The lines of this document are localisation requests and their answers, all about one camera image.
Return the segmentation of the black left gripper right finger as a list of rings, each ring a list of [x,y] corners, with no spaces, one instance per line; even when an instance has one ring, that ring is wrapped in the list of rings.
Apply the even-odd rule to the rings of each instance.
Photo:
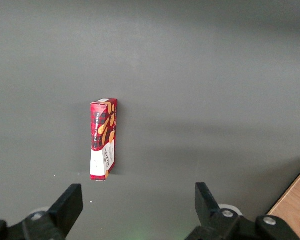
[[[200,221],[188,240],[233,240],[239,231],[240,216],[220,208],[204,182],[195,184],[195,210]]]

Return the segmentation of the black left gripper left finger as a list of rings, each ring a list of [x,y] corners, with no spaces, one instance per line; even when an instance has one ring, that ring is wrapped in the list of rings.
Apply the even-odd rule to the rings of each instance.
[[[37,211],[22,222],[26,240],[64,240],[83,211],[81,184],[71,184],[47,211]]]

